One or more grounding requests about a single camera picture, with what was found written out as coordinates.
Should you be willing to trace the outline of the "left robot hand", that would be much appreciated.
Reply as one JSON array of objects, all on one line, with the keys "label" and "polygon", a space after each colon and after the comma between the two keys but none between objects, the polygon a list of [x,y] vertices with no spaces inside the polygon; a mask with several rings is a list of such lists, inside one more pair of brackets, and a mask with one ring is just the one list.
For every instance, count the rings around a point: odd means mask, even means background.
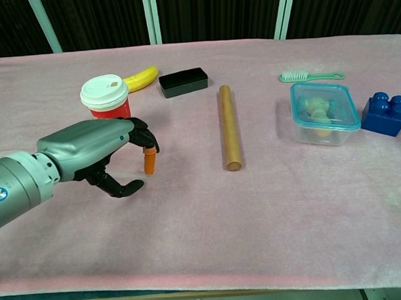
[{"label": "left robot hand", "polygon": [[137,117],[74,123],[39,139],[37,151],[51,158],[61,182],[86,180],[111,197],[123,198],[135,194],[144,185],[142,179],[137,179],[123,186],[106,173],[112,154],[127,143],[159,152],[157,139]]}]

